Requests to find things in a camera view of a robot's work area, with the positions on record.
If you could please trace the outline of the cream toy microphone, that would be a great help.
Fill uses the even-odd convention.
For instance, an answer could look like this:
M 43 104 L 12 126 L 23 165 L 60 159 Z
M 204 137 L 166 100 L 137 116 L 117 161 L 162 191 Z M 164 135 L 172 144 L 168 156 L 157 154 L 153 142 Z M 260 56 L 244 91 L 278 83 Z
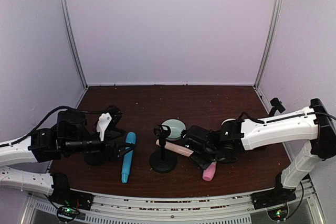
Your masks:
M 177 154 L 180 154 L 180 155 L 183 155 L 183 156 L 186 156 L 186 157 L 190 157 L 194 152 L 186 147 L 183 147 L 183 146 L 180 146 L 180 145 L 177 145 L 177 144 L 173 144 L 173 143 L 170 143 L 170 142 L 165 142 L 165 149 L 166 150 L 169 150 L 169 151 L 172 151 L 172 152 L 175 152 Z

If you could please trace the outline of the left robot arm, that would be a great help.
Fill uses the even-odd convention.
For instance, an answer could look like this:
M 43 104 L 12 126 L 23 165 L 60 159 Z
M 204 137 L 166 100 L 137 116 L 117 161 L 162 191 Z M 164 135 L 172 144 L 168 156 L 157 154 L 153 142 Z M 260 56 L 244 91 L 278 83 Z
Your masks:
M 12 170 L 22 163 L 44 163 L 83 154 L 89 165 L 99 165 L 124 157 L 135 149 L 134 143 L 120 141 L 125 131 L 116 127 L 122 112 L 114 105 L 97 111 L 93 132 L 87 130 L 89 111 L 59 106 L 50 112 L 26 135 L 1 143 L 1 185 L 60 195 L 71 191 L 63 173 L 31 173 Z

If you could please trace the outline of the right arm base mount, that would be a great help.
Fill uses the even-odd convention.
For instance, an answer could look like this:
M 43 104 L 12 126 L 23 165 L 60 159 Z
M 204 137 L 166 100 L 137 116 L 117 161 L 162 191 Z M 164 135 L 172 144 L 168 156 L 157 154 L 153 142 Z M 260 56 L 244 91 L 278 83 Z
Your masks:
M 281 183 L 281 172 L 275 178 L 273 189 L 251 194 L 254 209 L 269 208 L 268 216 L 273 221 L 285 221 L 289 217 L 288 202 L 296 199 L 295 189 L 285 189 Z

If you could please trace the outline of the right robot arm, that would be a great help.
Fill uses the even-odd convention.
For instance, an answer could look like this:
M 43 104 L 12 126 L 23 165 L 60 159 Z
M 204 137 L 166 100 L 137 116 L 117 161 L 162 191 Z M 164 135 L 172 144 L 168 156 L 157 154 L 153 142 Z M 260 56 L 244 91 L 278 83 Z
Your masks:
M 217 131 L 193 125 L 181 132 L 185 147 L 206 162 L 233 163 L 235 154 L 256 148 L 304 140 L 305 144 L 294 161 L 280 173 L 278 186 L 293 190 L 314 167 L 335 157 L 335 117 L 320 99 L 285 115 L 252 118 L 243 112 L 237 119 L 227 119 Z

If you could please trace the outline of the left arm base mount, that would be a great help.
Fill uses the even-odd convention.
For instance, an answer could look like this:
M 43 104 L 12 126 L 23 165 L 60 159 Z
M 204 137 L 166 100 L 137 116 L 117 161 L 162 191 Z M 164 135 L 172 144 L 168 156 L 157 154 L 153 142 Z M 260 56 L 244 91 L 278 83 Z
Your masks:
M 91 210 L 94 195 L 72 190 L 68 177 L 63 173 L 50 173 L 52 177 L 50 195 L 45 195 L 53 207 L 56 208 L 56 217 L 63 223 L 75 220 L 81 210 Z

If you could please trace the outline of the pink toy microphone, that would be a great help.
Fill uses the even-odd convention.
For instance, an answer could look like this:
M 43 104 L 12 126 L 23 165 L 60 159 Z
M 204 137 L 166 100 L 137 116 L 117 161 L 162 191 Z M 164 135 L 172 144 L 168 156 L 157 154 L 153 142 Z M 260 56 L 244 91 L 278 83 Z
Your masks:
M 216 165 L 217 165 L 216 162 L 212 162 L 207 169 L 203 170 L 202 179 L 204 181 L 206 182 L 212 181 L 216 173 Z

